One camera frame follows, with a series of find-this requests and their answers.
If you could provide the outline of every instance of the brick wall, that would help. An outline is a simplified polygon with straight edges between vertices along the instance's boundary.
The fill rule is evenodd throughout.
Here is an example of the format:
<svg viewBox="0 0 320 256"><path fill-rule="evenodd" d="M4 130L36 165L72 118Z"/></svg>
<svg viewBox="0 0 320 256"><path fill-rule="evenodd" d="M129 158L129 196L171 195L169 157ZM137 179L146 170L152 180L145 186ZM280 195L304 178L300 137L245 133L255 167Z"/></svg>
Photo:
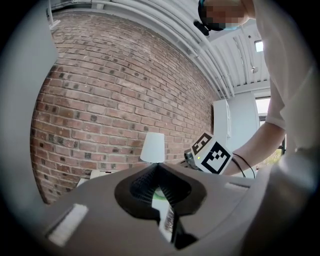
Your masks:
<svg viewBox="0 0 320 256"><path fill-rule="evenodd" d="M212 130L216 99L187 57L151 30L115 16L58 13L59 58L44 81L31 125L34 175L47 203L92 170L141 165L147 132L165 134L177 163Z"/></svg>

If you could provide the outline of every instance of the white lamp shade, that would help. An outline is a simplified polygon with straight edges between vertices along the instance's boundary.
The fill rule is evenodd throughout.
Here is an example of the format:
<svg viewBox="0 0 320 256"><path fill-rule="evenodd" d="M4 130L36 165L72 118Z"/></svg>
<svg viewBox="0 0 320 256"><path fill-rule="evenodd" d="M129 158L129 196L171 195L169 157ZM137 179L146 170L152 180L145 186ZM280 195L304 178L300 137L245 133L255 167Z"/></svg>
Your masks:
<svg viewBox="0 0 320 256"><path fill-rule="evenodd" d="M165 135L163 133L148 132L140 158L149 163L163 163L165 161Z"/></svg>

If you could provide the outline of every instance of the person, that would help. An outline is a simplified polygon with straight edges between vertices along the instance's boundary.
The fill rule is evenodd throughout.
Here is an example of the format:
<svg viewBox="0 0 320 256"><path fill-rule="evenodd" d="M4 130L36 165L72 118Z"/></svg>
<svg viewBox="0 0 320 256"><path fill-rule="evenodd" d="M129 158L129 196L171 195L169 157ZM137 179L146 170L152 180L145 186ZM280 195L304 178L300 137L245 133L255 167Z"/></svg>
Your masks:
<svg viewBox="0 0 320 256"><path fill-rule="evenodd" d="M319 146L318 68L293 19L267 0L200 0L199 15L202 23L215 31L255 19L263 41L271 94L266 121L233 153L255 166L279 147L286 134L286 154ZM242 170L248 169L240 157L233 158ZM239 172L231 161L223 174Z"/></svg>

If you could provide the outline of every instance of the black headband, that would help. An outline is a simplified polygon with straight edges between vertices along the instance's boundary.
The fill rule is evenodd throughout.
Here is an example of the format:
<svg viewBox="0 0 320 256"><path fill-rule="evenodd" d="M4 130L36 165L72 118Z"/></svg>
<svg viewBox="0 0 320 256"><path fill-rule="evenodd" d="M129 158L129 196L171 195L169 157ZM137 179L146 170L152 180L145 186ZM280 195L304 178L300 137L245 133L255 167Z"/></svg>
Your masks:
<svg viewBox="0 0 320 256"><path fill-rule="evenodd" d="M223 28L220 28L218 23L206 23L205 19L207 17L207 13L204 10L204 2L205 0L199 0L198 4L198 14L202 24L199 21L195 21L193 24L205 35L209 36L209 31L222 31Z"/></svg>

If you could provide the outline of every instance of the white shirt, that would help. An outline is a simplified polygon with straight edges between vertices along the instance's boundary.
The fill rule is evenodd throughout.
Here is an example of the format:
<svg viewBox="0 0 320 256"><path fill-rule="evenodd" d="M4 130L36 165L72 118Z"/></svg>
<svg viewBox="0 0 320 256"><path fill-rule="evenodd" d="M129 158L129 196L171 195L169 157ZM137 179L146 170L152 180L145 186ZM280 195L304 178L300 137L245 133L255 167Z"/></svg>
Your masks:
<svg viewBox="0 0 320 256"><path fill-rule="evenodd" d="M320 145L318 67L294 20L274 2L253 0L270 74L266 122L287 133L287 152Z"/></svg>

